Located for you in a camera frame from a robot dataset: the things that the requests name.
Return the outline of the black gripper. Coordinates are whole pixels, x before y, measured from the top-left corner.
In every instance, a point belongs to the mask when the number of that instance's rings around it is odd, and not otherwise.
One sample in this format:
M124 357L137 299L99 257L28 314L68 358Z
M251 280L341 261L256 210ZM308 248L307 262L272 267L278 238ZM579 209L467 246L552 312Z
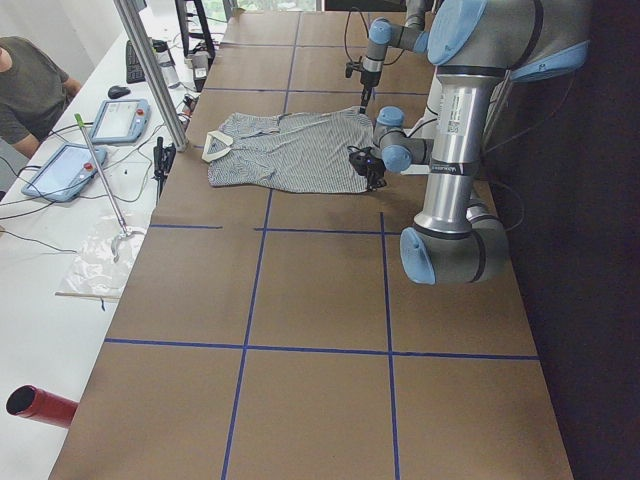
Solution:
M358 175L366 179L367 191L373 192L387 186L384 179L384 162L372 153L371 147L348 146L349 163Z
M348 61L345 67L345 76L350 78L354 72L360 73L360 83L363 85L359 113L365 114L369 105L372 90L379 84L383 69L382 60L372 60L369 57L360 57L358 61Z

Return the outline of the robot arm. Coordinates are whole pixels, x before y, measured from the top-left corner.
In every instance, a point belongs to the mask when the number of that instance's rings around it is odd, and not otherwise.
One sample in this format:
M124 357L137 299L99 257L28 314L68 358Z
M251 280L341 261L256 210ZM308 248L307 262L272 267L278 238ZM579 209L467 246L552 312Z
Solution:
M429 32L426 30L426 15L433 9L433 1L403 1L406 7L403 25L390 22L386 18L375 19L368 29L368 43L363 57L353 60L348 56L345 77L360 73L362 93L359 112L366 113L373 90L379 85L390 47L417 54L426 54Z
M368 147L349 160L369 189L386 172L414 165L428 170L422 210L400 236L406 275L419 284L473 283L498 274L508 257L501 221L474 189L490 100L504 80L530 82L580 68L587 56L592 5L588 1L446 1L426 21L429 3L409 1L406 19L375 20L365 56L347 65L358 72L368 101L389 48L425 55L441 85L435 135L412 138L403 112L392 106L377 117Z

